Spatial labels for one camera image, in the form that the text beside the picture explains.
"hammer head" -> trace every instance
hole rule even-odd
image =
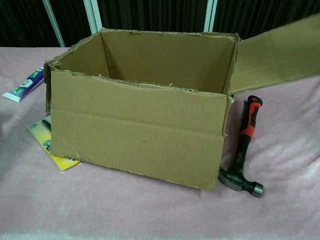
[[[235,191],[246,190],[257,198],[261,197],[264,192],[262,184],[256,181],[247,181],[242,173],[227,172],[220,167],[218,178],[227,187]]]

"dark curtain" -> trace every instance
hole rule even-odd
[[[41,0],[0,0],[0,47],[59,47]]]
[[[218,0],[214,32],[251,38],[320,12],[320,0]]]
[[[83,0],[50,0],[50,4],[66,47],[91,35]]]
[[[203,32],[206,0],[98,0],[102,26],[161,32]]]

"hammer handle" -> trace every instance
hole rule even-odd
[[[246,152],[252,135],[254,134],[256,117],[262,104],[263,101],[257,96],[251,95],[247,99],[244,117],[240,127],[238,147],[230,169],[234,174],[242,175]]]

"hammer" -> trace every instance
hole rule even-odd
[[[219,180],[227,187],[240,191],[246,190],[254,197],[261,197],[264,192],[264,186],[256,181],[248,181],[243,175],[245,156],[248,145],[256,127],[256,117],[259,108],[262,106],[262,100],[257,96],[249,96],[245,108],[244,117],[240,127],[238,147],[235,158],[229,171],[220,167]]]

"pink cloth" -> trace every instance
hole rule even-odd
[[[66,48],[0,48],[1,94]],[[213,193],[89,163],[59,171],[27,126],[45,85],[20,103],[0,96],[0,239],[320,239],[320,77],[236,96],[222,166],[235,154],[249,95],[263,99],[244,175],[255,198]]]

